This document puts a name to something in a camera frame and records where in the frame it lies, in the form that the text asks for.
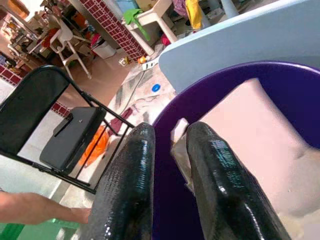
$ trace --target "pink cloth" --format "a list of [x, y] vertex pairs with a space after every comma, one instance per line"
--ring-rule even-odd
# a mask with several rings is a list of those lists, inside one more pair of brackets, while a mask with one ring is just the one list
[[174, 10], [181, 16], [188, 18], [186, 1], [185, 0], [173, 0]]

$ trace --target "white plastic chair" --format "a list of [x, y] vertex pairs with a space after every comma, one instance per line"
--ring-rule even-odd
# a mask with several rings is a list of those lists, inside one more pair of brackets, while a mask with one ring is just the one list
[[[89, 73], [88, 69], [86, 68], [85, 64], [83, 63], [83, 61], [81, 60], [81, 58], [79, 57], [78, 53], [76, 52], [76, 50], [74, 49], [74, 47], [72, 46], [72, 44], [70, 43], [72, 38], [76, 38], [82, 41], [86, 41], [88, 42], [88, 40], [82, 38], [82, 37], [78, 37], [75, 36], [73, 34], [73, 32], [68, 28], [68, 26], [61, 20], [61, 19], [57, 19], [54, 18], [57, 23], [60, 25], [60, 29], [55, 33], [55, 35], [53, 35], [53, 37], [50, 39], [50, 48], [60, 56], [61, 61], [67, 71], [67, 73], [69, 74], [70, 78], [73, 79], [71, 72], [69, 70], [69, 63], [73, 60], [78, 60], [80, 65], [82, 66], [83, 70], [85, 71], [87, 77], [89, 79], [91, 79], [91, 74]], [[61, 46], [54, 46], [54, 41], [58, 40], [61, 43]], [[68, 45], [68, 47], [70, 48], [70, 50], [72, 51], [72, 55], [64, 58], [64, 56], [62, 55], [62, 51], [65, 49], [66, 45]]]
[[[152, 9], [149, 11], [143, 12], [139, 14], [136, 19], [139, 21], [141, 26], [157, 22], [162, 29], [163, 33], [169, 39], [170, 43], [176, 42], [178, 39], [176, 35], [171, 31], [168, 25], [171, 27], [174, 25], [171, 19], [165, 14], [167, 9], [171, 6], [172, 0], [158, 0]], [[137, 42], [141, 45], [144, 51], [151, 55], [155, 51], [146, 43], [146, 41], [135, 32], [135, 29], [138, 26], [135, 23], [126, 24], [126, 21], [122, 21], [122, 24], [130, 31], [132, 36], [137, 40]]]

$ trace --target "orange plastic bag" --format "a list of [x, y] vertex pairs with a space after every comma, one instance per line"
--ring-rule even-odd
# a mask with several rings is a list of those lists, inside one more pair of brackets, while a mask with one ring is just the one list
[[[100, 134], [102, 133], [102, 131], [104, 130], [104, 128], [105, 128], [105, 126], [100, 126], [98, 128], [92, 141], [86, 147], [84, 154], [82, 155], [81, 159], [79, 160], [79, 164], [81, 166], [85, 163], [87, 157], [89, 156], [92, 148], [94, 147], [94, 145], [98, 141], [98, 138], [99, 138]], [[93, 150], [91, 156], [89, 157], [88, 161], [86, 162], [86, 164], [85, 164], [86, 167], [89, 166], [90, 164], [92, 164], [101, 154], [103, 154], [107, 150], [108, 143], [109, 143], [109, 134], [106, 131], [104, 131], [99, 142], [95, 146], [95, 149]]]

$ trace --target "white wall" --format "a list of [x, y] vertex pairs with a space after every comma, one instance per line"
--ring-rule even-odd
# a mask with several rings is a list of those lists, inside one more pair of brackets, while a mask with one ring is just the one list
[[[0, 78], [0, 102], [13, 90], [13, 86]], [[19, 155], [39, 163], [42, 149], [62, 119], [60, 115], [49, 111]], [[60, 183], [61, 180], [56, 177], [0, 155], [0, 186], [7, 192], [33, 192], [50, 198]]]

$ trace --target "black folding chair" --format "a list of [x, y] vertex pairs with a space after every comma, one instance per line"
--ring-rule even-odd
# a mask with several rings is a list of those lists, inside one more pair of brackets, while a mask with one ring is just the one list
[[[52, 137], [40, 155], [40, 161], [48, 167], [19, 156], [19, 151], [69, 85], [75, 88], [89, 106], [73, 108], [70, 114], [54, 129]], [[82, 91], [58, 67], [41, 66], [25, 76], [13, 93], [0, 105], [0, 154], [95, 194], [102, 175], [95, 186], [79, 180], [78, 177], [106, 129], [109, 128], [116, 136], [119, 136], [105, 120], [107, 113], [119, 119], [126, 125], [126, 128], [102, 175], [113, 160], [129, 128], [135, 126], [90, 94]], [[105, 123], [104, 129], [90, 154], [76, 176], [69, 176], [102, 122]]]

